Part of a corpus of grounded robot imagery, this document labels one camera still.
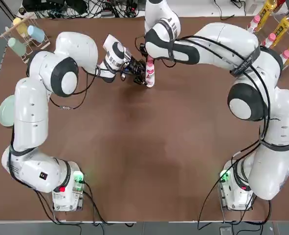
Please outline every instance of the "electronic equipment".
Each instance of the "electronic equipment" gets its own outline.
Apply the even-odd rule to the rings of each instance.
[[[22,0],[22,6],[27,12],[60,9],[65,0]]]

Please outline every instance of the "green indicator light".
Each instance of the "green indicator light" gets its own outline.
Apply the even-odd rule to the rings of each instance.
[[[229,175],[230,175],[230,171],[226,171],[226,170],[223,170],[221,172],[221,182],[222,183],[225,183],[225,182],[228,182],[229,181]]]

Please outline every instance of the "gray floor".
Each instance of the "gray floor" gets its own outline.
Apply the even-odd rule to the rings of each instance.
[[[136,223],[132,228],[124,224],[105,226],[105,235],[219,235],[221,227],[229,227],[222,223],[213,223],[198,231],[196,223],[145,222]],[[242,229],[256,230],[258,226],[245,223],[234,226],[234,235]],[[82,226],[82,235],[102,235],[100,226],[91,224]],[[260,232],[241,232],[239,235],[259,235]],[[58,226],[52,223],[0,224],[0,235],[79,235],[79,228]],[[289,223],[268,222],[264,225],[263,235],[289,235]]]

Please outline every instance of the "red bottle cap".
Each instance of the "red bottle cap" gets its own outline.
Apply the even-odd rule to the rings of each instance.
[[[274,34],[274,33],[269,34],[268,39],[272,42],[275,41],[276,40],[276,34]]]
[[[283,58],[288,59],[288,58],[289,58],[289,50],[285,50],[285,51],[282,53],[282,56],[283,56]]]
[[[254,23],[257,23],[258,24],[258,22],[261,20],[261,17],[259,16],[259,15],[256,15],[256,16],[254,16],[254,18],[253,18],[253,22]]]

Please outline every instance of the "sticker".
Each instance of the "sticker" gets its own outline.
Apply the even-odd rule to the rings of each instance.
[[[39,177],[40,177],[41,179],[46,180],[46,178],[47,178],[47,174],[45,174],[44,172],[41,171]]]

